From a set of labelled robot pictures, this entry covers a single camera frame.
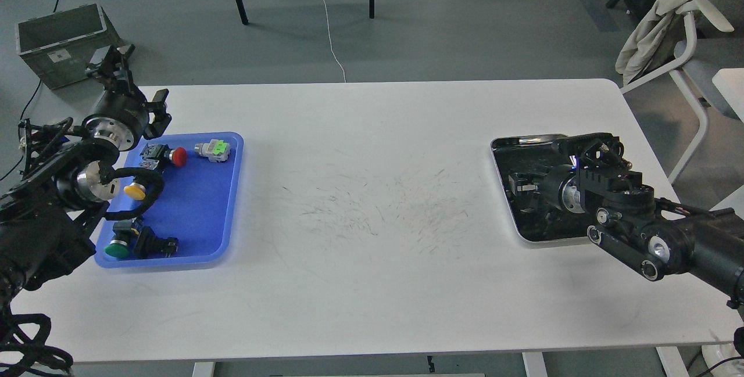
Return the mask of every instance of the gray storage box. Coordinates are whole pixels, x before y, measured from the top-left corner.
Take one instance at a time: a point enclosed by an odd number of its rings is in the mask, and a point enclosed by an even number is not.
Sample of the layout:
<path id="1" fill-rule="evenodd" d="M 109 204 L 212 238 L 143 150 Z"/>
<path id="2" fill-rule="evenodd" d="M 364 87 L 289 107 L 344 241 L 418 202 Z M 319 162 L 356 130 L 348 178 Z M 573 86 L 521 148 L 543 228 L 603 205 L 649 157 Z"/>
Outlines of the gray storage box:
<path id="1" fill-rule="evenodd" d="M 85 80 L 85 66 L 104 46 L 123 46 L 98 4 L 31 18 L 16 25 L 18 56 L 49 89 Z"/>

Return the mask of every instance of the yellow button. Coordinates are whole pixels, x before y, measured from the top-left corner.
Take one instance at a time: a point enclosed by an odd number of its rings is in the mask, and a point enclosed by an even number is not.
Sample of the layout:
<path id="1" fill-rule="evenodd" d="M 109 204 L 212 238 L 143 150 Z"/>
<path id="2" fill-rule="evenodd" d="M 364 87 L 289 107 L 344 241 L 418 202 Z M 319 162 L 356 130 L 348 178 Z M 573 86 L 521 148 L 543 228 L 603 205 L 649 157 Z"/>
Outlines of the yellow button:
<path id="1" fill-rule="evenodd" d="M 140 200 L 144 200 L 144 190 L 142 188 L 140 184 L 130 184 L 124 187 L 124 194 L 140 202 Z"/>

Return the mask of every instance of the white cloth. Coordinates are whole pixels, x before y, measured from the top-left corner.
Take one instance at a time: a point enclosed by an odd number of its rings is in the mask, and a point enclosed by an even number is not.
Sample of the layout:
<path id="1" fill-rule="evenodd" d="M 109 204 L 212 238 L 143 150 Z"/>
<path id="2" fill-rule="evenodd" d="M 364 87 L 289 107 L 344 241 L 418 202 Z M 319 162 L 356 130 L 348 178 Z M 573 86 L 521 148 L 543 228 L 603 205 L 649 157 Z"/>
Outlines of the white cloth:
<path id="1" fill-rule="evenodd" d="M 648 14 L 641 19 L 614 63 L 614 69 L 623 75 L 624 85 L 648 65 L 667 33 L 675 10 L 688 1 L 690 0 L 656 0 Z"/>

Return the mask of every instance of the red button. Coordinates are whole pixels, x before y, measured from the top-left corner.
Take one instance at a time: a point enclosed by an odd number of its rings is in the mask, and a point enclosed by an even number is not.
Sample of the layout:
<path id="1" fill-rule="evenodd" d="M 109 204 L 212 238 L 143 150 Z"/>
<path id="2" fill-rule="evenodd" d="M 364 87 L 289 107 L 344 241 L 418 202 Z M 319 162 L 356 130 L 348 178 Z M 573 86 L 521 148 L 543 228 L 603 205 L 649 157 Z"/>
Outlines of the red button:
<path id="1" fill-rule="evenodd" d="M 186 155 L 186 149 L 183 149 L 181 147 L 176 148 L 175 150 L 173 150 L 173 152 L 170 153 L 171 162 L 173 162 L 173 165 L 178 166 L 178 168 L 186 165 L 187 158 L 188 155 Z"/>

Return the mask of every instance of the gray floor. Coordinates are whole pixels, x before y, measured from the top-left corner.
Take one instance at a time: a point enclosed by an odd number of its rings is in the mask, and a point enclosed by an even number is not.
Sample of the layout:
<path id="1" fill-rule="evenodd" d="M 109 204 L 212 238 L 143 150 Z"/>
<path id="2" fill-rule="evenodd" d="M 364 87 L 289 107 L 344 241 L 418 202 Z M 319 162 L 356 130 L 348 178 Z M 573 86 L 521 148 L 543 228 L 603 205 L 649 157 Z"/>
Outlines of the gray floor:
<path id="1" fill-rule="evenodd" d="M 119 34 L 138 47 L 138 85 L 339 82 L 321 0 L 60 0 L 59 9 L 100 3 Z M 606 0 L 327 0 L 333 45 L 348 81 L 609 78 L 635 22 Z M 0 0 L 0 173 L 17 160 L 15 125 L 37 78 L 16 56 L 15 23 L 51 12 L 54 0 Z M 100 93 L 83 81 L 41 93 L 27 114 L 37 123 L 79 121 Z M 696 120 L 667 80 L 627 96 L 667 171 Z M 518 96 L 513 105 L 518 105 Z M 711 207 L 744 184 L 744 125 L 711 112 L 709 138 L 675 189 L 683 202 Z M 10 186 L 18 176 L 3 181 Z M 685 350 L 691 358 L 694 349 Z M 545 356 L 554 375 L 663 375 L 653 349 L 575 351 Z M 517 354 L 435 356 L 437 372 L 524 375 Z M 191 363 L 80 364 L 77 375 L 189 375 Z M 216 375 L 349 375 L 428 372 L 425 356 L 230 361 Z"/>

